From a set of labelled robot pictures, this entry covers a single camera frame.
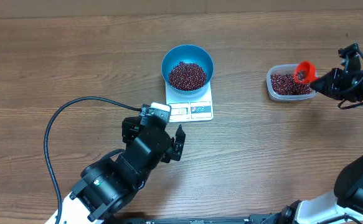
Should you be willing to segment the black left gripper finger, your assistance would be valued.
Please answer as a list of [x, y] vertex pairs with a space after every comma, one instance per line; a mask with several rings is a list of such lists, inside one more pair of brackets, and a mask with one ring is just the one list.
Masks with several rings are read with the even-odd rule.
[[180, 161], [184, 149], [185, 140], [186, 134], [182, 129], [182, 125], [180, 124], [176, 131], [175, 137], [171, 139], [171, 147], [167, 151], [165, 151], [161, 162], [170, 163], [170, 161]]
[[128, 117], [122, 122], [122, 138], [125, 144], [131, 144], [131, 142], [138, 136], [141, 118]]

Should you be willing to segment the orange scoop with blue handle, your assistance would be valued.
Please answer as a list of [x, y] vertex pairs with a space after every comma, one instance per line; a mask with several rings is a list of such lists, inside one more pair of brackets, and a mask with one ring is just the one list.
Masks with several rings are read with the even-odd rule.
[[299, 84], [309, 84], [318, 79], [316, 67], [309, 61], [298, 64], [293, 74], [294, 81]]

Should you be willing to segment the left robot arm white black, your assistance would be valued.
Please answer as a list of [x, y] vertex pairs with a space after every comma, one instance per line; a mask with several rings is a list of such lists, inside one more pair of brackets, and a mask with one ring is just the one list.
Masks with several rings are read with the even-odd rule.
[[115, 149], [87, 166], [48, 223], [103, 223], [132, 201], [160, 162], [179, 161], [186, 135], [165, 131], [171, 107], [143, 105], [139, 116], [125, 118], [125, 149]]

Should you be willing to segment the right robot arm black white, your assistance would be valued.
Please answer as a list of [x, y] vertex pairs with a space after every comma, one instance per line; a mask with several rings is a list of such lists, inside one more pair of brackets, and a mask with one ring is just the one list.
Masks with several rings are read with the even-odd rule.
[[[302, 85], [337, 100], [338, 108], [363, 106], [363, 53], [357, 43], [338, 50], [341, 66], [318, 77], [315, 66], [304, 61], [295, 67], [288, 84], [276, 88], [280, 76], [268, 74], [268, 93], [279, 100], [280, 91], [292, 96], [290, 88]], [[347, 165], [338, 175], [333, 190], [312, 200], [298, 200], [281, 212], [259, 218], [258, 223], [363, 223], [363, 156]]]

